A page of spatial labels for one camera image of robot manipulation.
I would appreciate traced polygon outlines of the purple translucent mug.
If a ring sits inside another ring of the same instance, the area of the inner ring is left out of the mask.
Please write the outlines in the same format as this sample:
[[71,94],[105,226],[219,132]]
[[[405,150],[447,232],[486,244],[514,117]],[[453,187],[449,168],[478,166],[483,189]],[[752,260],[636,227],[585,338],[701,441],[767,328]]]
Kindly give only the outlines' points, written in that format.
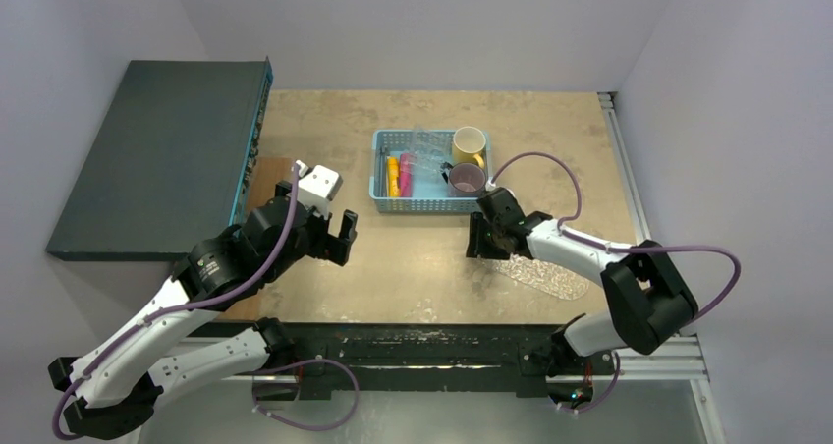
[[485,191],[486,173],[474,163],[443,163],[441,176],[449,197],[479,197]]

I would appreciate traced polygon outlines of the clear textured oval tray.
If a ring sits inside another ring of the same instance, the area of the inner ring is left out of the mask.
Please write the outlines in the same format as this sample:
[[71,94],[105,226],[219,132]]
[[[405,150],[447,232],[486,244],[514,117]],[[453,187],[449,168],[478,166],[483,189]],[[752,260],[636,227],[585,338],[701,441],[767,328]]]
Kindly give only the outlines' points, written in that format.
[[590,282],[564,267],[513,255],[508,260],[485,260],[498,274],[563,301],[583,297]]

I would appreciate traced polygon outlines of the yellow mug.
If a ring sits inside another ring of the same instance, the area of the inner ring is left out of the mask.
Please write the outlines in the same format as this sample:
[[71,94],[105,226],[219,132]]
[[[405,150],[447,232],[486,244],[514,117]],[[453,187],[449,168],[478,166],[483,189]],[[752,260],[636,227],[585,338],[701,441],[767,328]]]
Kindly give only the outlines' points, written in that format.
[[457,129],[452,137],[452,162],[454,164],[472,163],[484,169],[484,150],[486,148],[486,134],[474,126],[463,126]]

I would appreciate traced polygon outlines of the light blue perforated basket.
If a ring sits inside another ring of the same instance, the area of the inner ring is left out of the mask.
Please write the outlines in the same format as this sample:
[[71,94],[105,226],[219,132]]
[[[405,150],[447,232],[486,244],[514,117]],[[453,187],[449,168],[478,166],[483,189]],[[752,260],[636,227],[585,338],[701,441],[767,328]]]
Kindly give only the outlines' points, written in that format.
[[369,178],[369,195],[378,212],[382,214],[463,214],[479,210],[478,197],[449,197],[443,178],[441,180],[418,179],[414,175],[414,193],[411,198],[381,198],[376,194],[377,151],[380,146],[386,149],[386,158],[400,158],[408,152],[411,130],[378,130],[373,134],[371,144],[371,175]]

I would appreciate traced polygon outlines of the pink toothpaste tube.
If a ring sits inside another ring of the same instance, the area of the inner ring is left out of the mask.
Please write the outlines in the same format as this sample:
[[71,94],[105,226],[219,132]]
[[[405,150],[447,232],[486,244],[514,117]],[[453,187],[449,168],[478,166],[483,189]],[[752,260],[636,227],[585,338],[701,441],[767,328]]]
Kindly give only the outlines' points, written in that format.
[[400,197],[411,198],[414,193],[414,156],[403,152],[399,158]]

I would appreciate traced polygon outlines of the clear plastic packaging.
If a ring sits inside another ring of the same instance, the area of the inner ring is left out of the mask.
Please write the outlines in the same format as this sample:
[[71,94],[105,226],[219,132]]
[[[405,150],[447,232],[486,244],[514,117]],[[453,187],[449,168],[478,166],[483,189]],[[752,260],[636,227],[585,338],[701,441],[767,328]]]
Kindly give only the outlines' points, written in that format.
[[441,180],[444,166],[451,162],[453,132],[415,126],[411,130],[408,154],[418,179]]

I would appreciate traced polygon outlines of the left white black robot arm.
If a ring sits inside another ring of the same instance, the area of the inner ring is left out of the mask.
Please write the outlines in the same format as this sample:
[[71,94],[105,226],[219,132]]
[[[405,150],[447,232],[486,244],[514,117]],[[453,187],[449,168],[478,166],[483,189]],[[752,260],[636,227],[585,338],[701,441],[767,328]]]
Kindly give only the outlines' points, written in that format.
[[173,348],[236,302],[256,294],[294,263],[312,257],[344,265],[358,216],[343,215],[337,234],[314,206],[277,196],[247,221],[198,243],[174,267],[155,296],[100,346],[49,364],[61,394],[53,412],[60,440],[112,440],[145,425],[163,406],[233,375],[266,375],[324,367],[303,358],[275,318],[261,318],[229,339],[176,355]]

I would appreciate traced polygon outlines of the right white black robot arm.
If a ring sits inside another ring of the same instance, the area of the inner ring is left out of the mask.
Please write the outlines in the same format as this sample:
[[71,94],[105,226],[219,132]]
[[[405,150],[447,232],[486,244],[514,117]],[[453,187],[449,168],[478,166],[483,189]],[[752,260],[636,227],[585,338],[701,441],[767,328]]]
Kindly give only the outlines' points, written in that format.
[[697,316],[694,295],[663,246],[589,237],[548,214],[524,213],[504,188],[483,194],[476,203],[467,257],[537,260],[603,290],[605,311],[581,315],[552,334],[550,355],[559,369],[574,372],[590,356],[620,348],[649,355]]

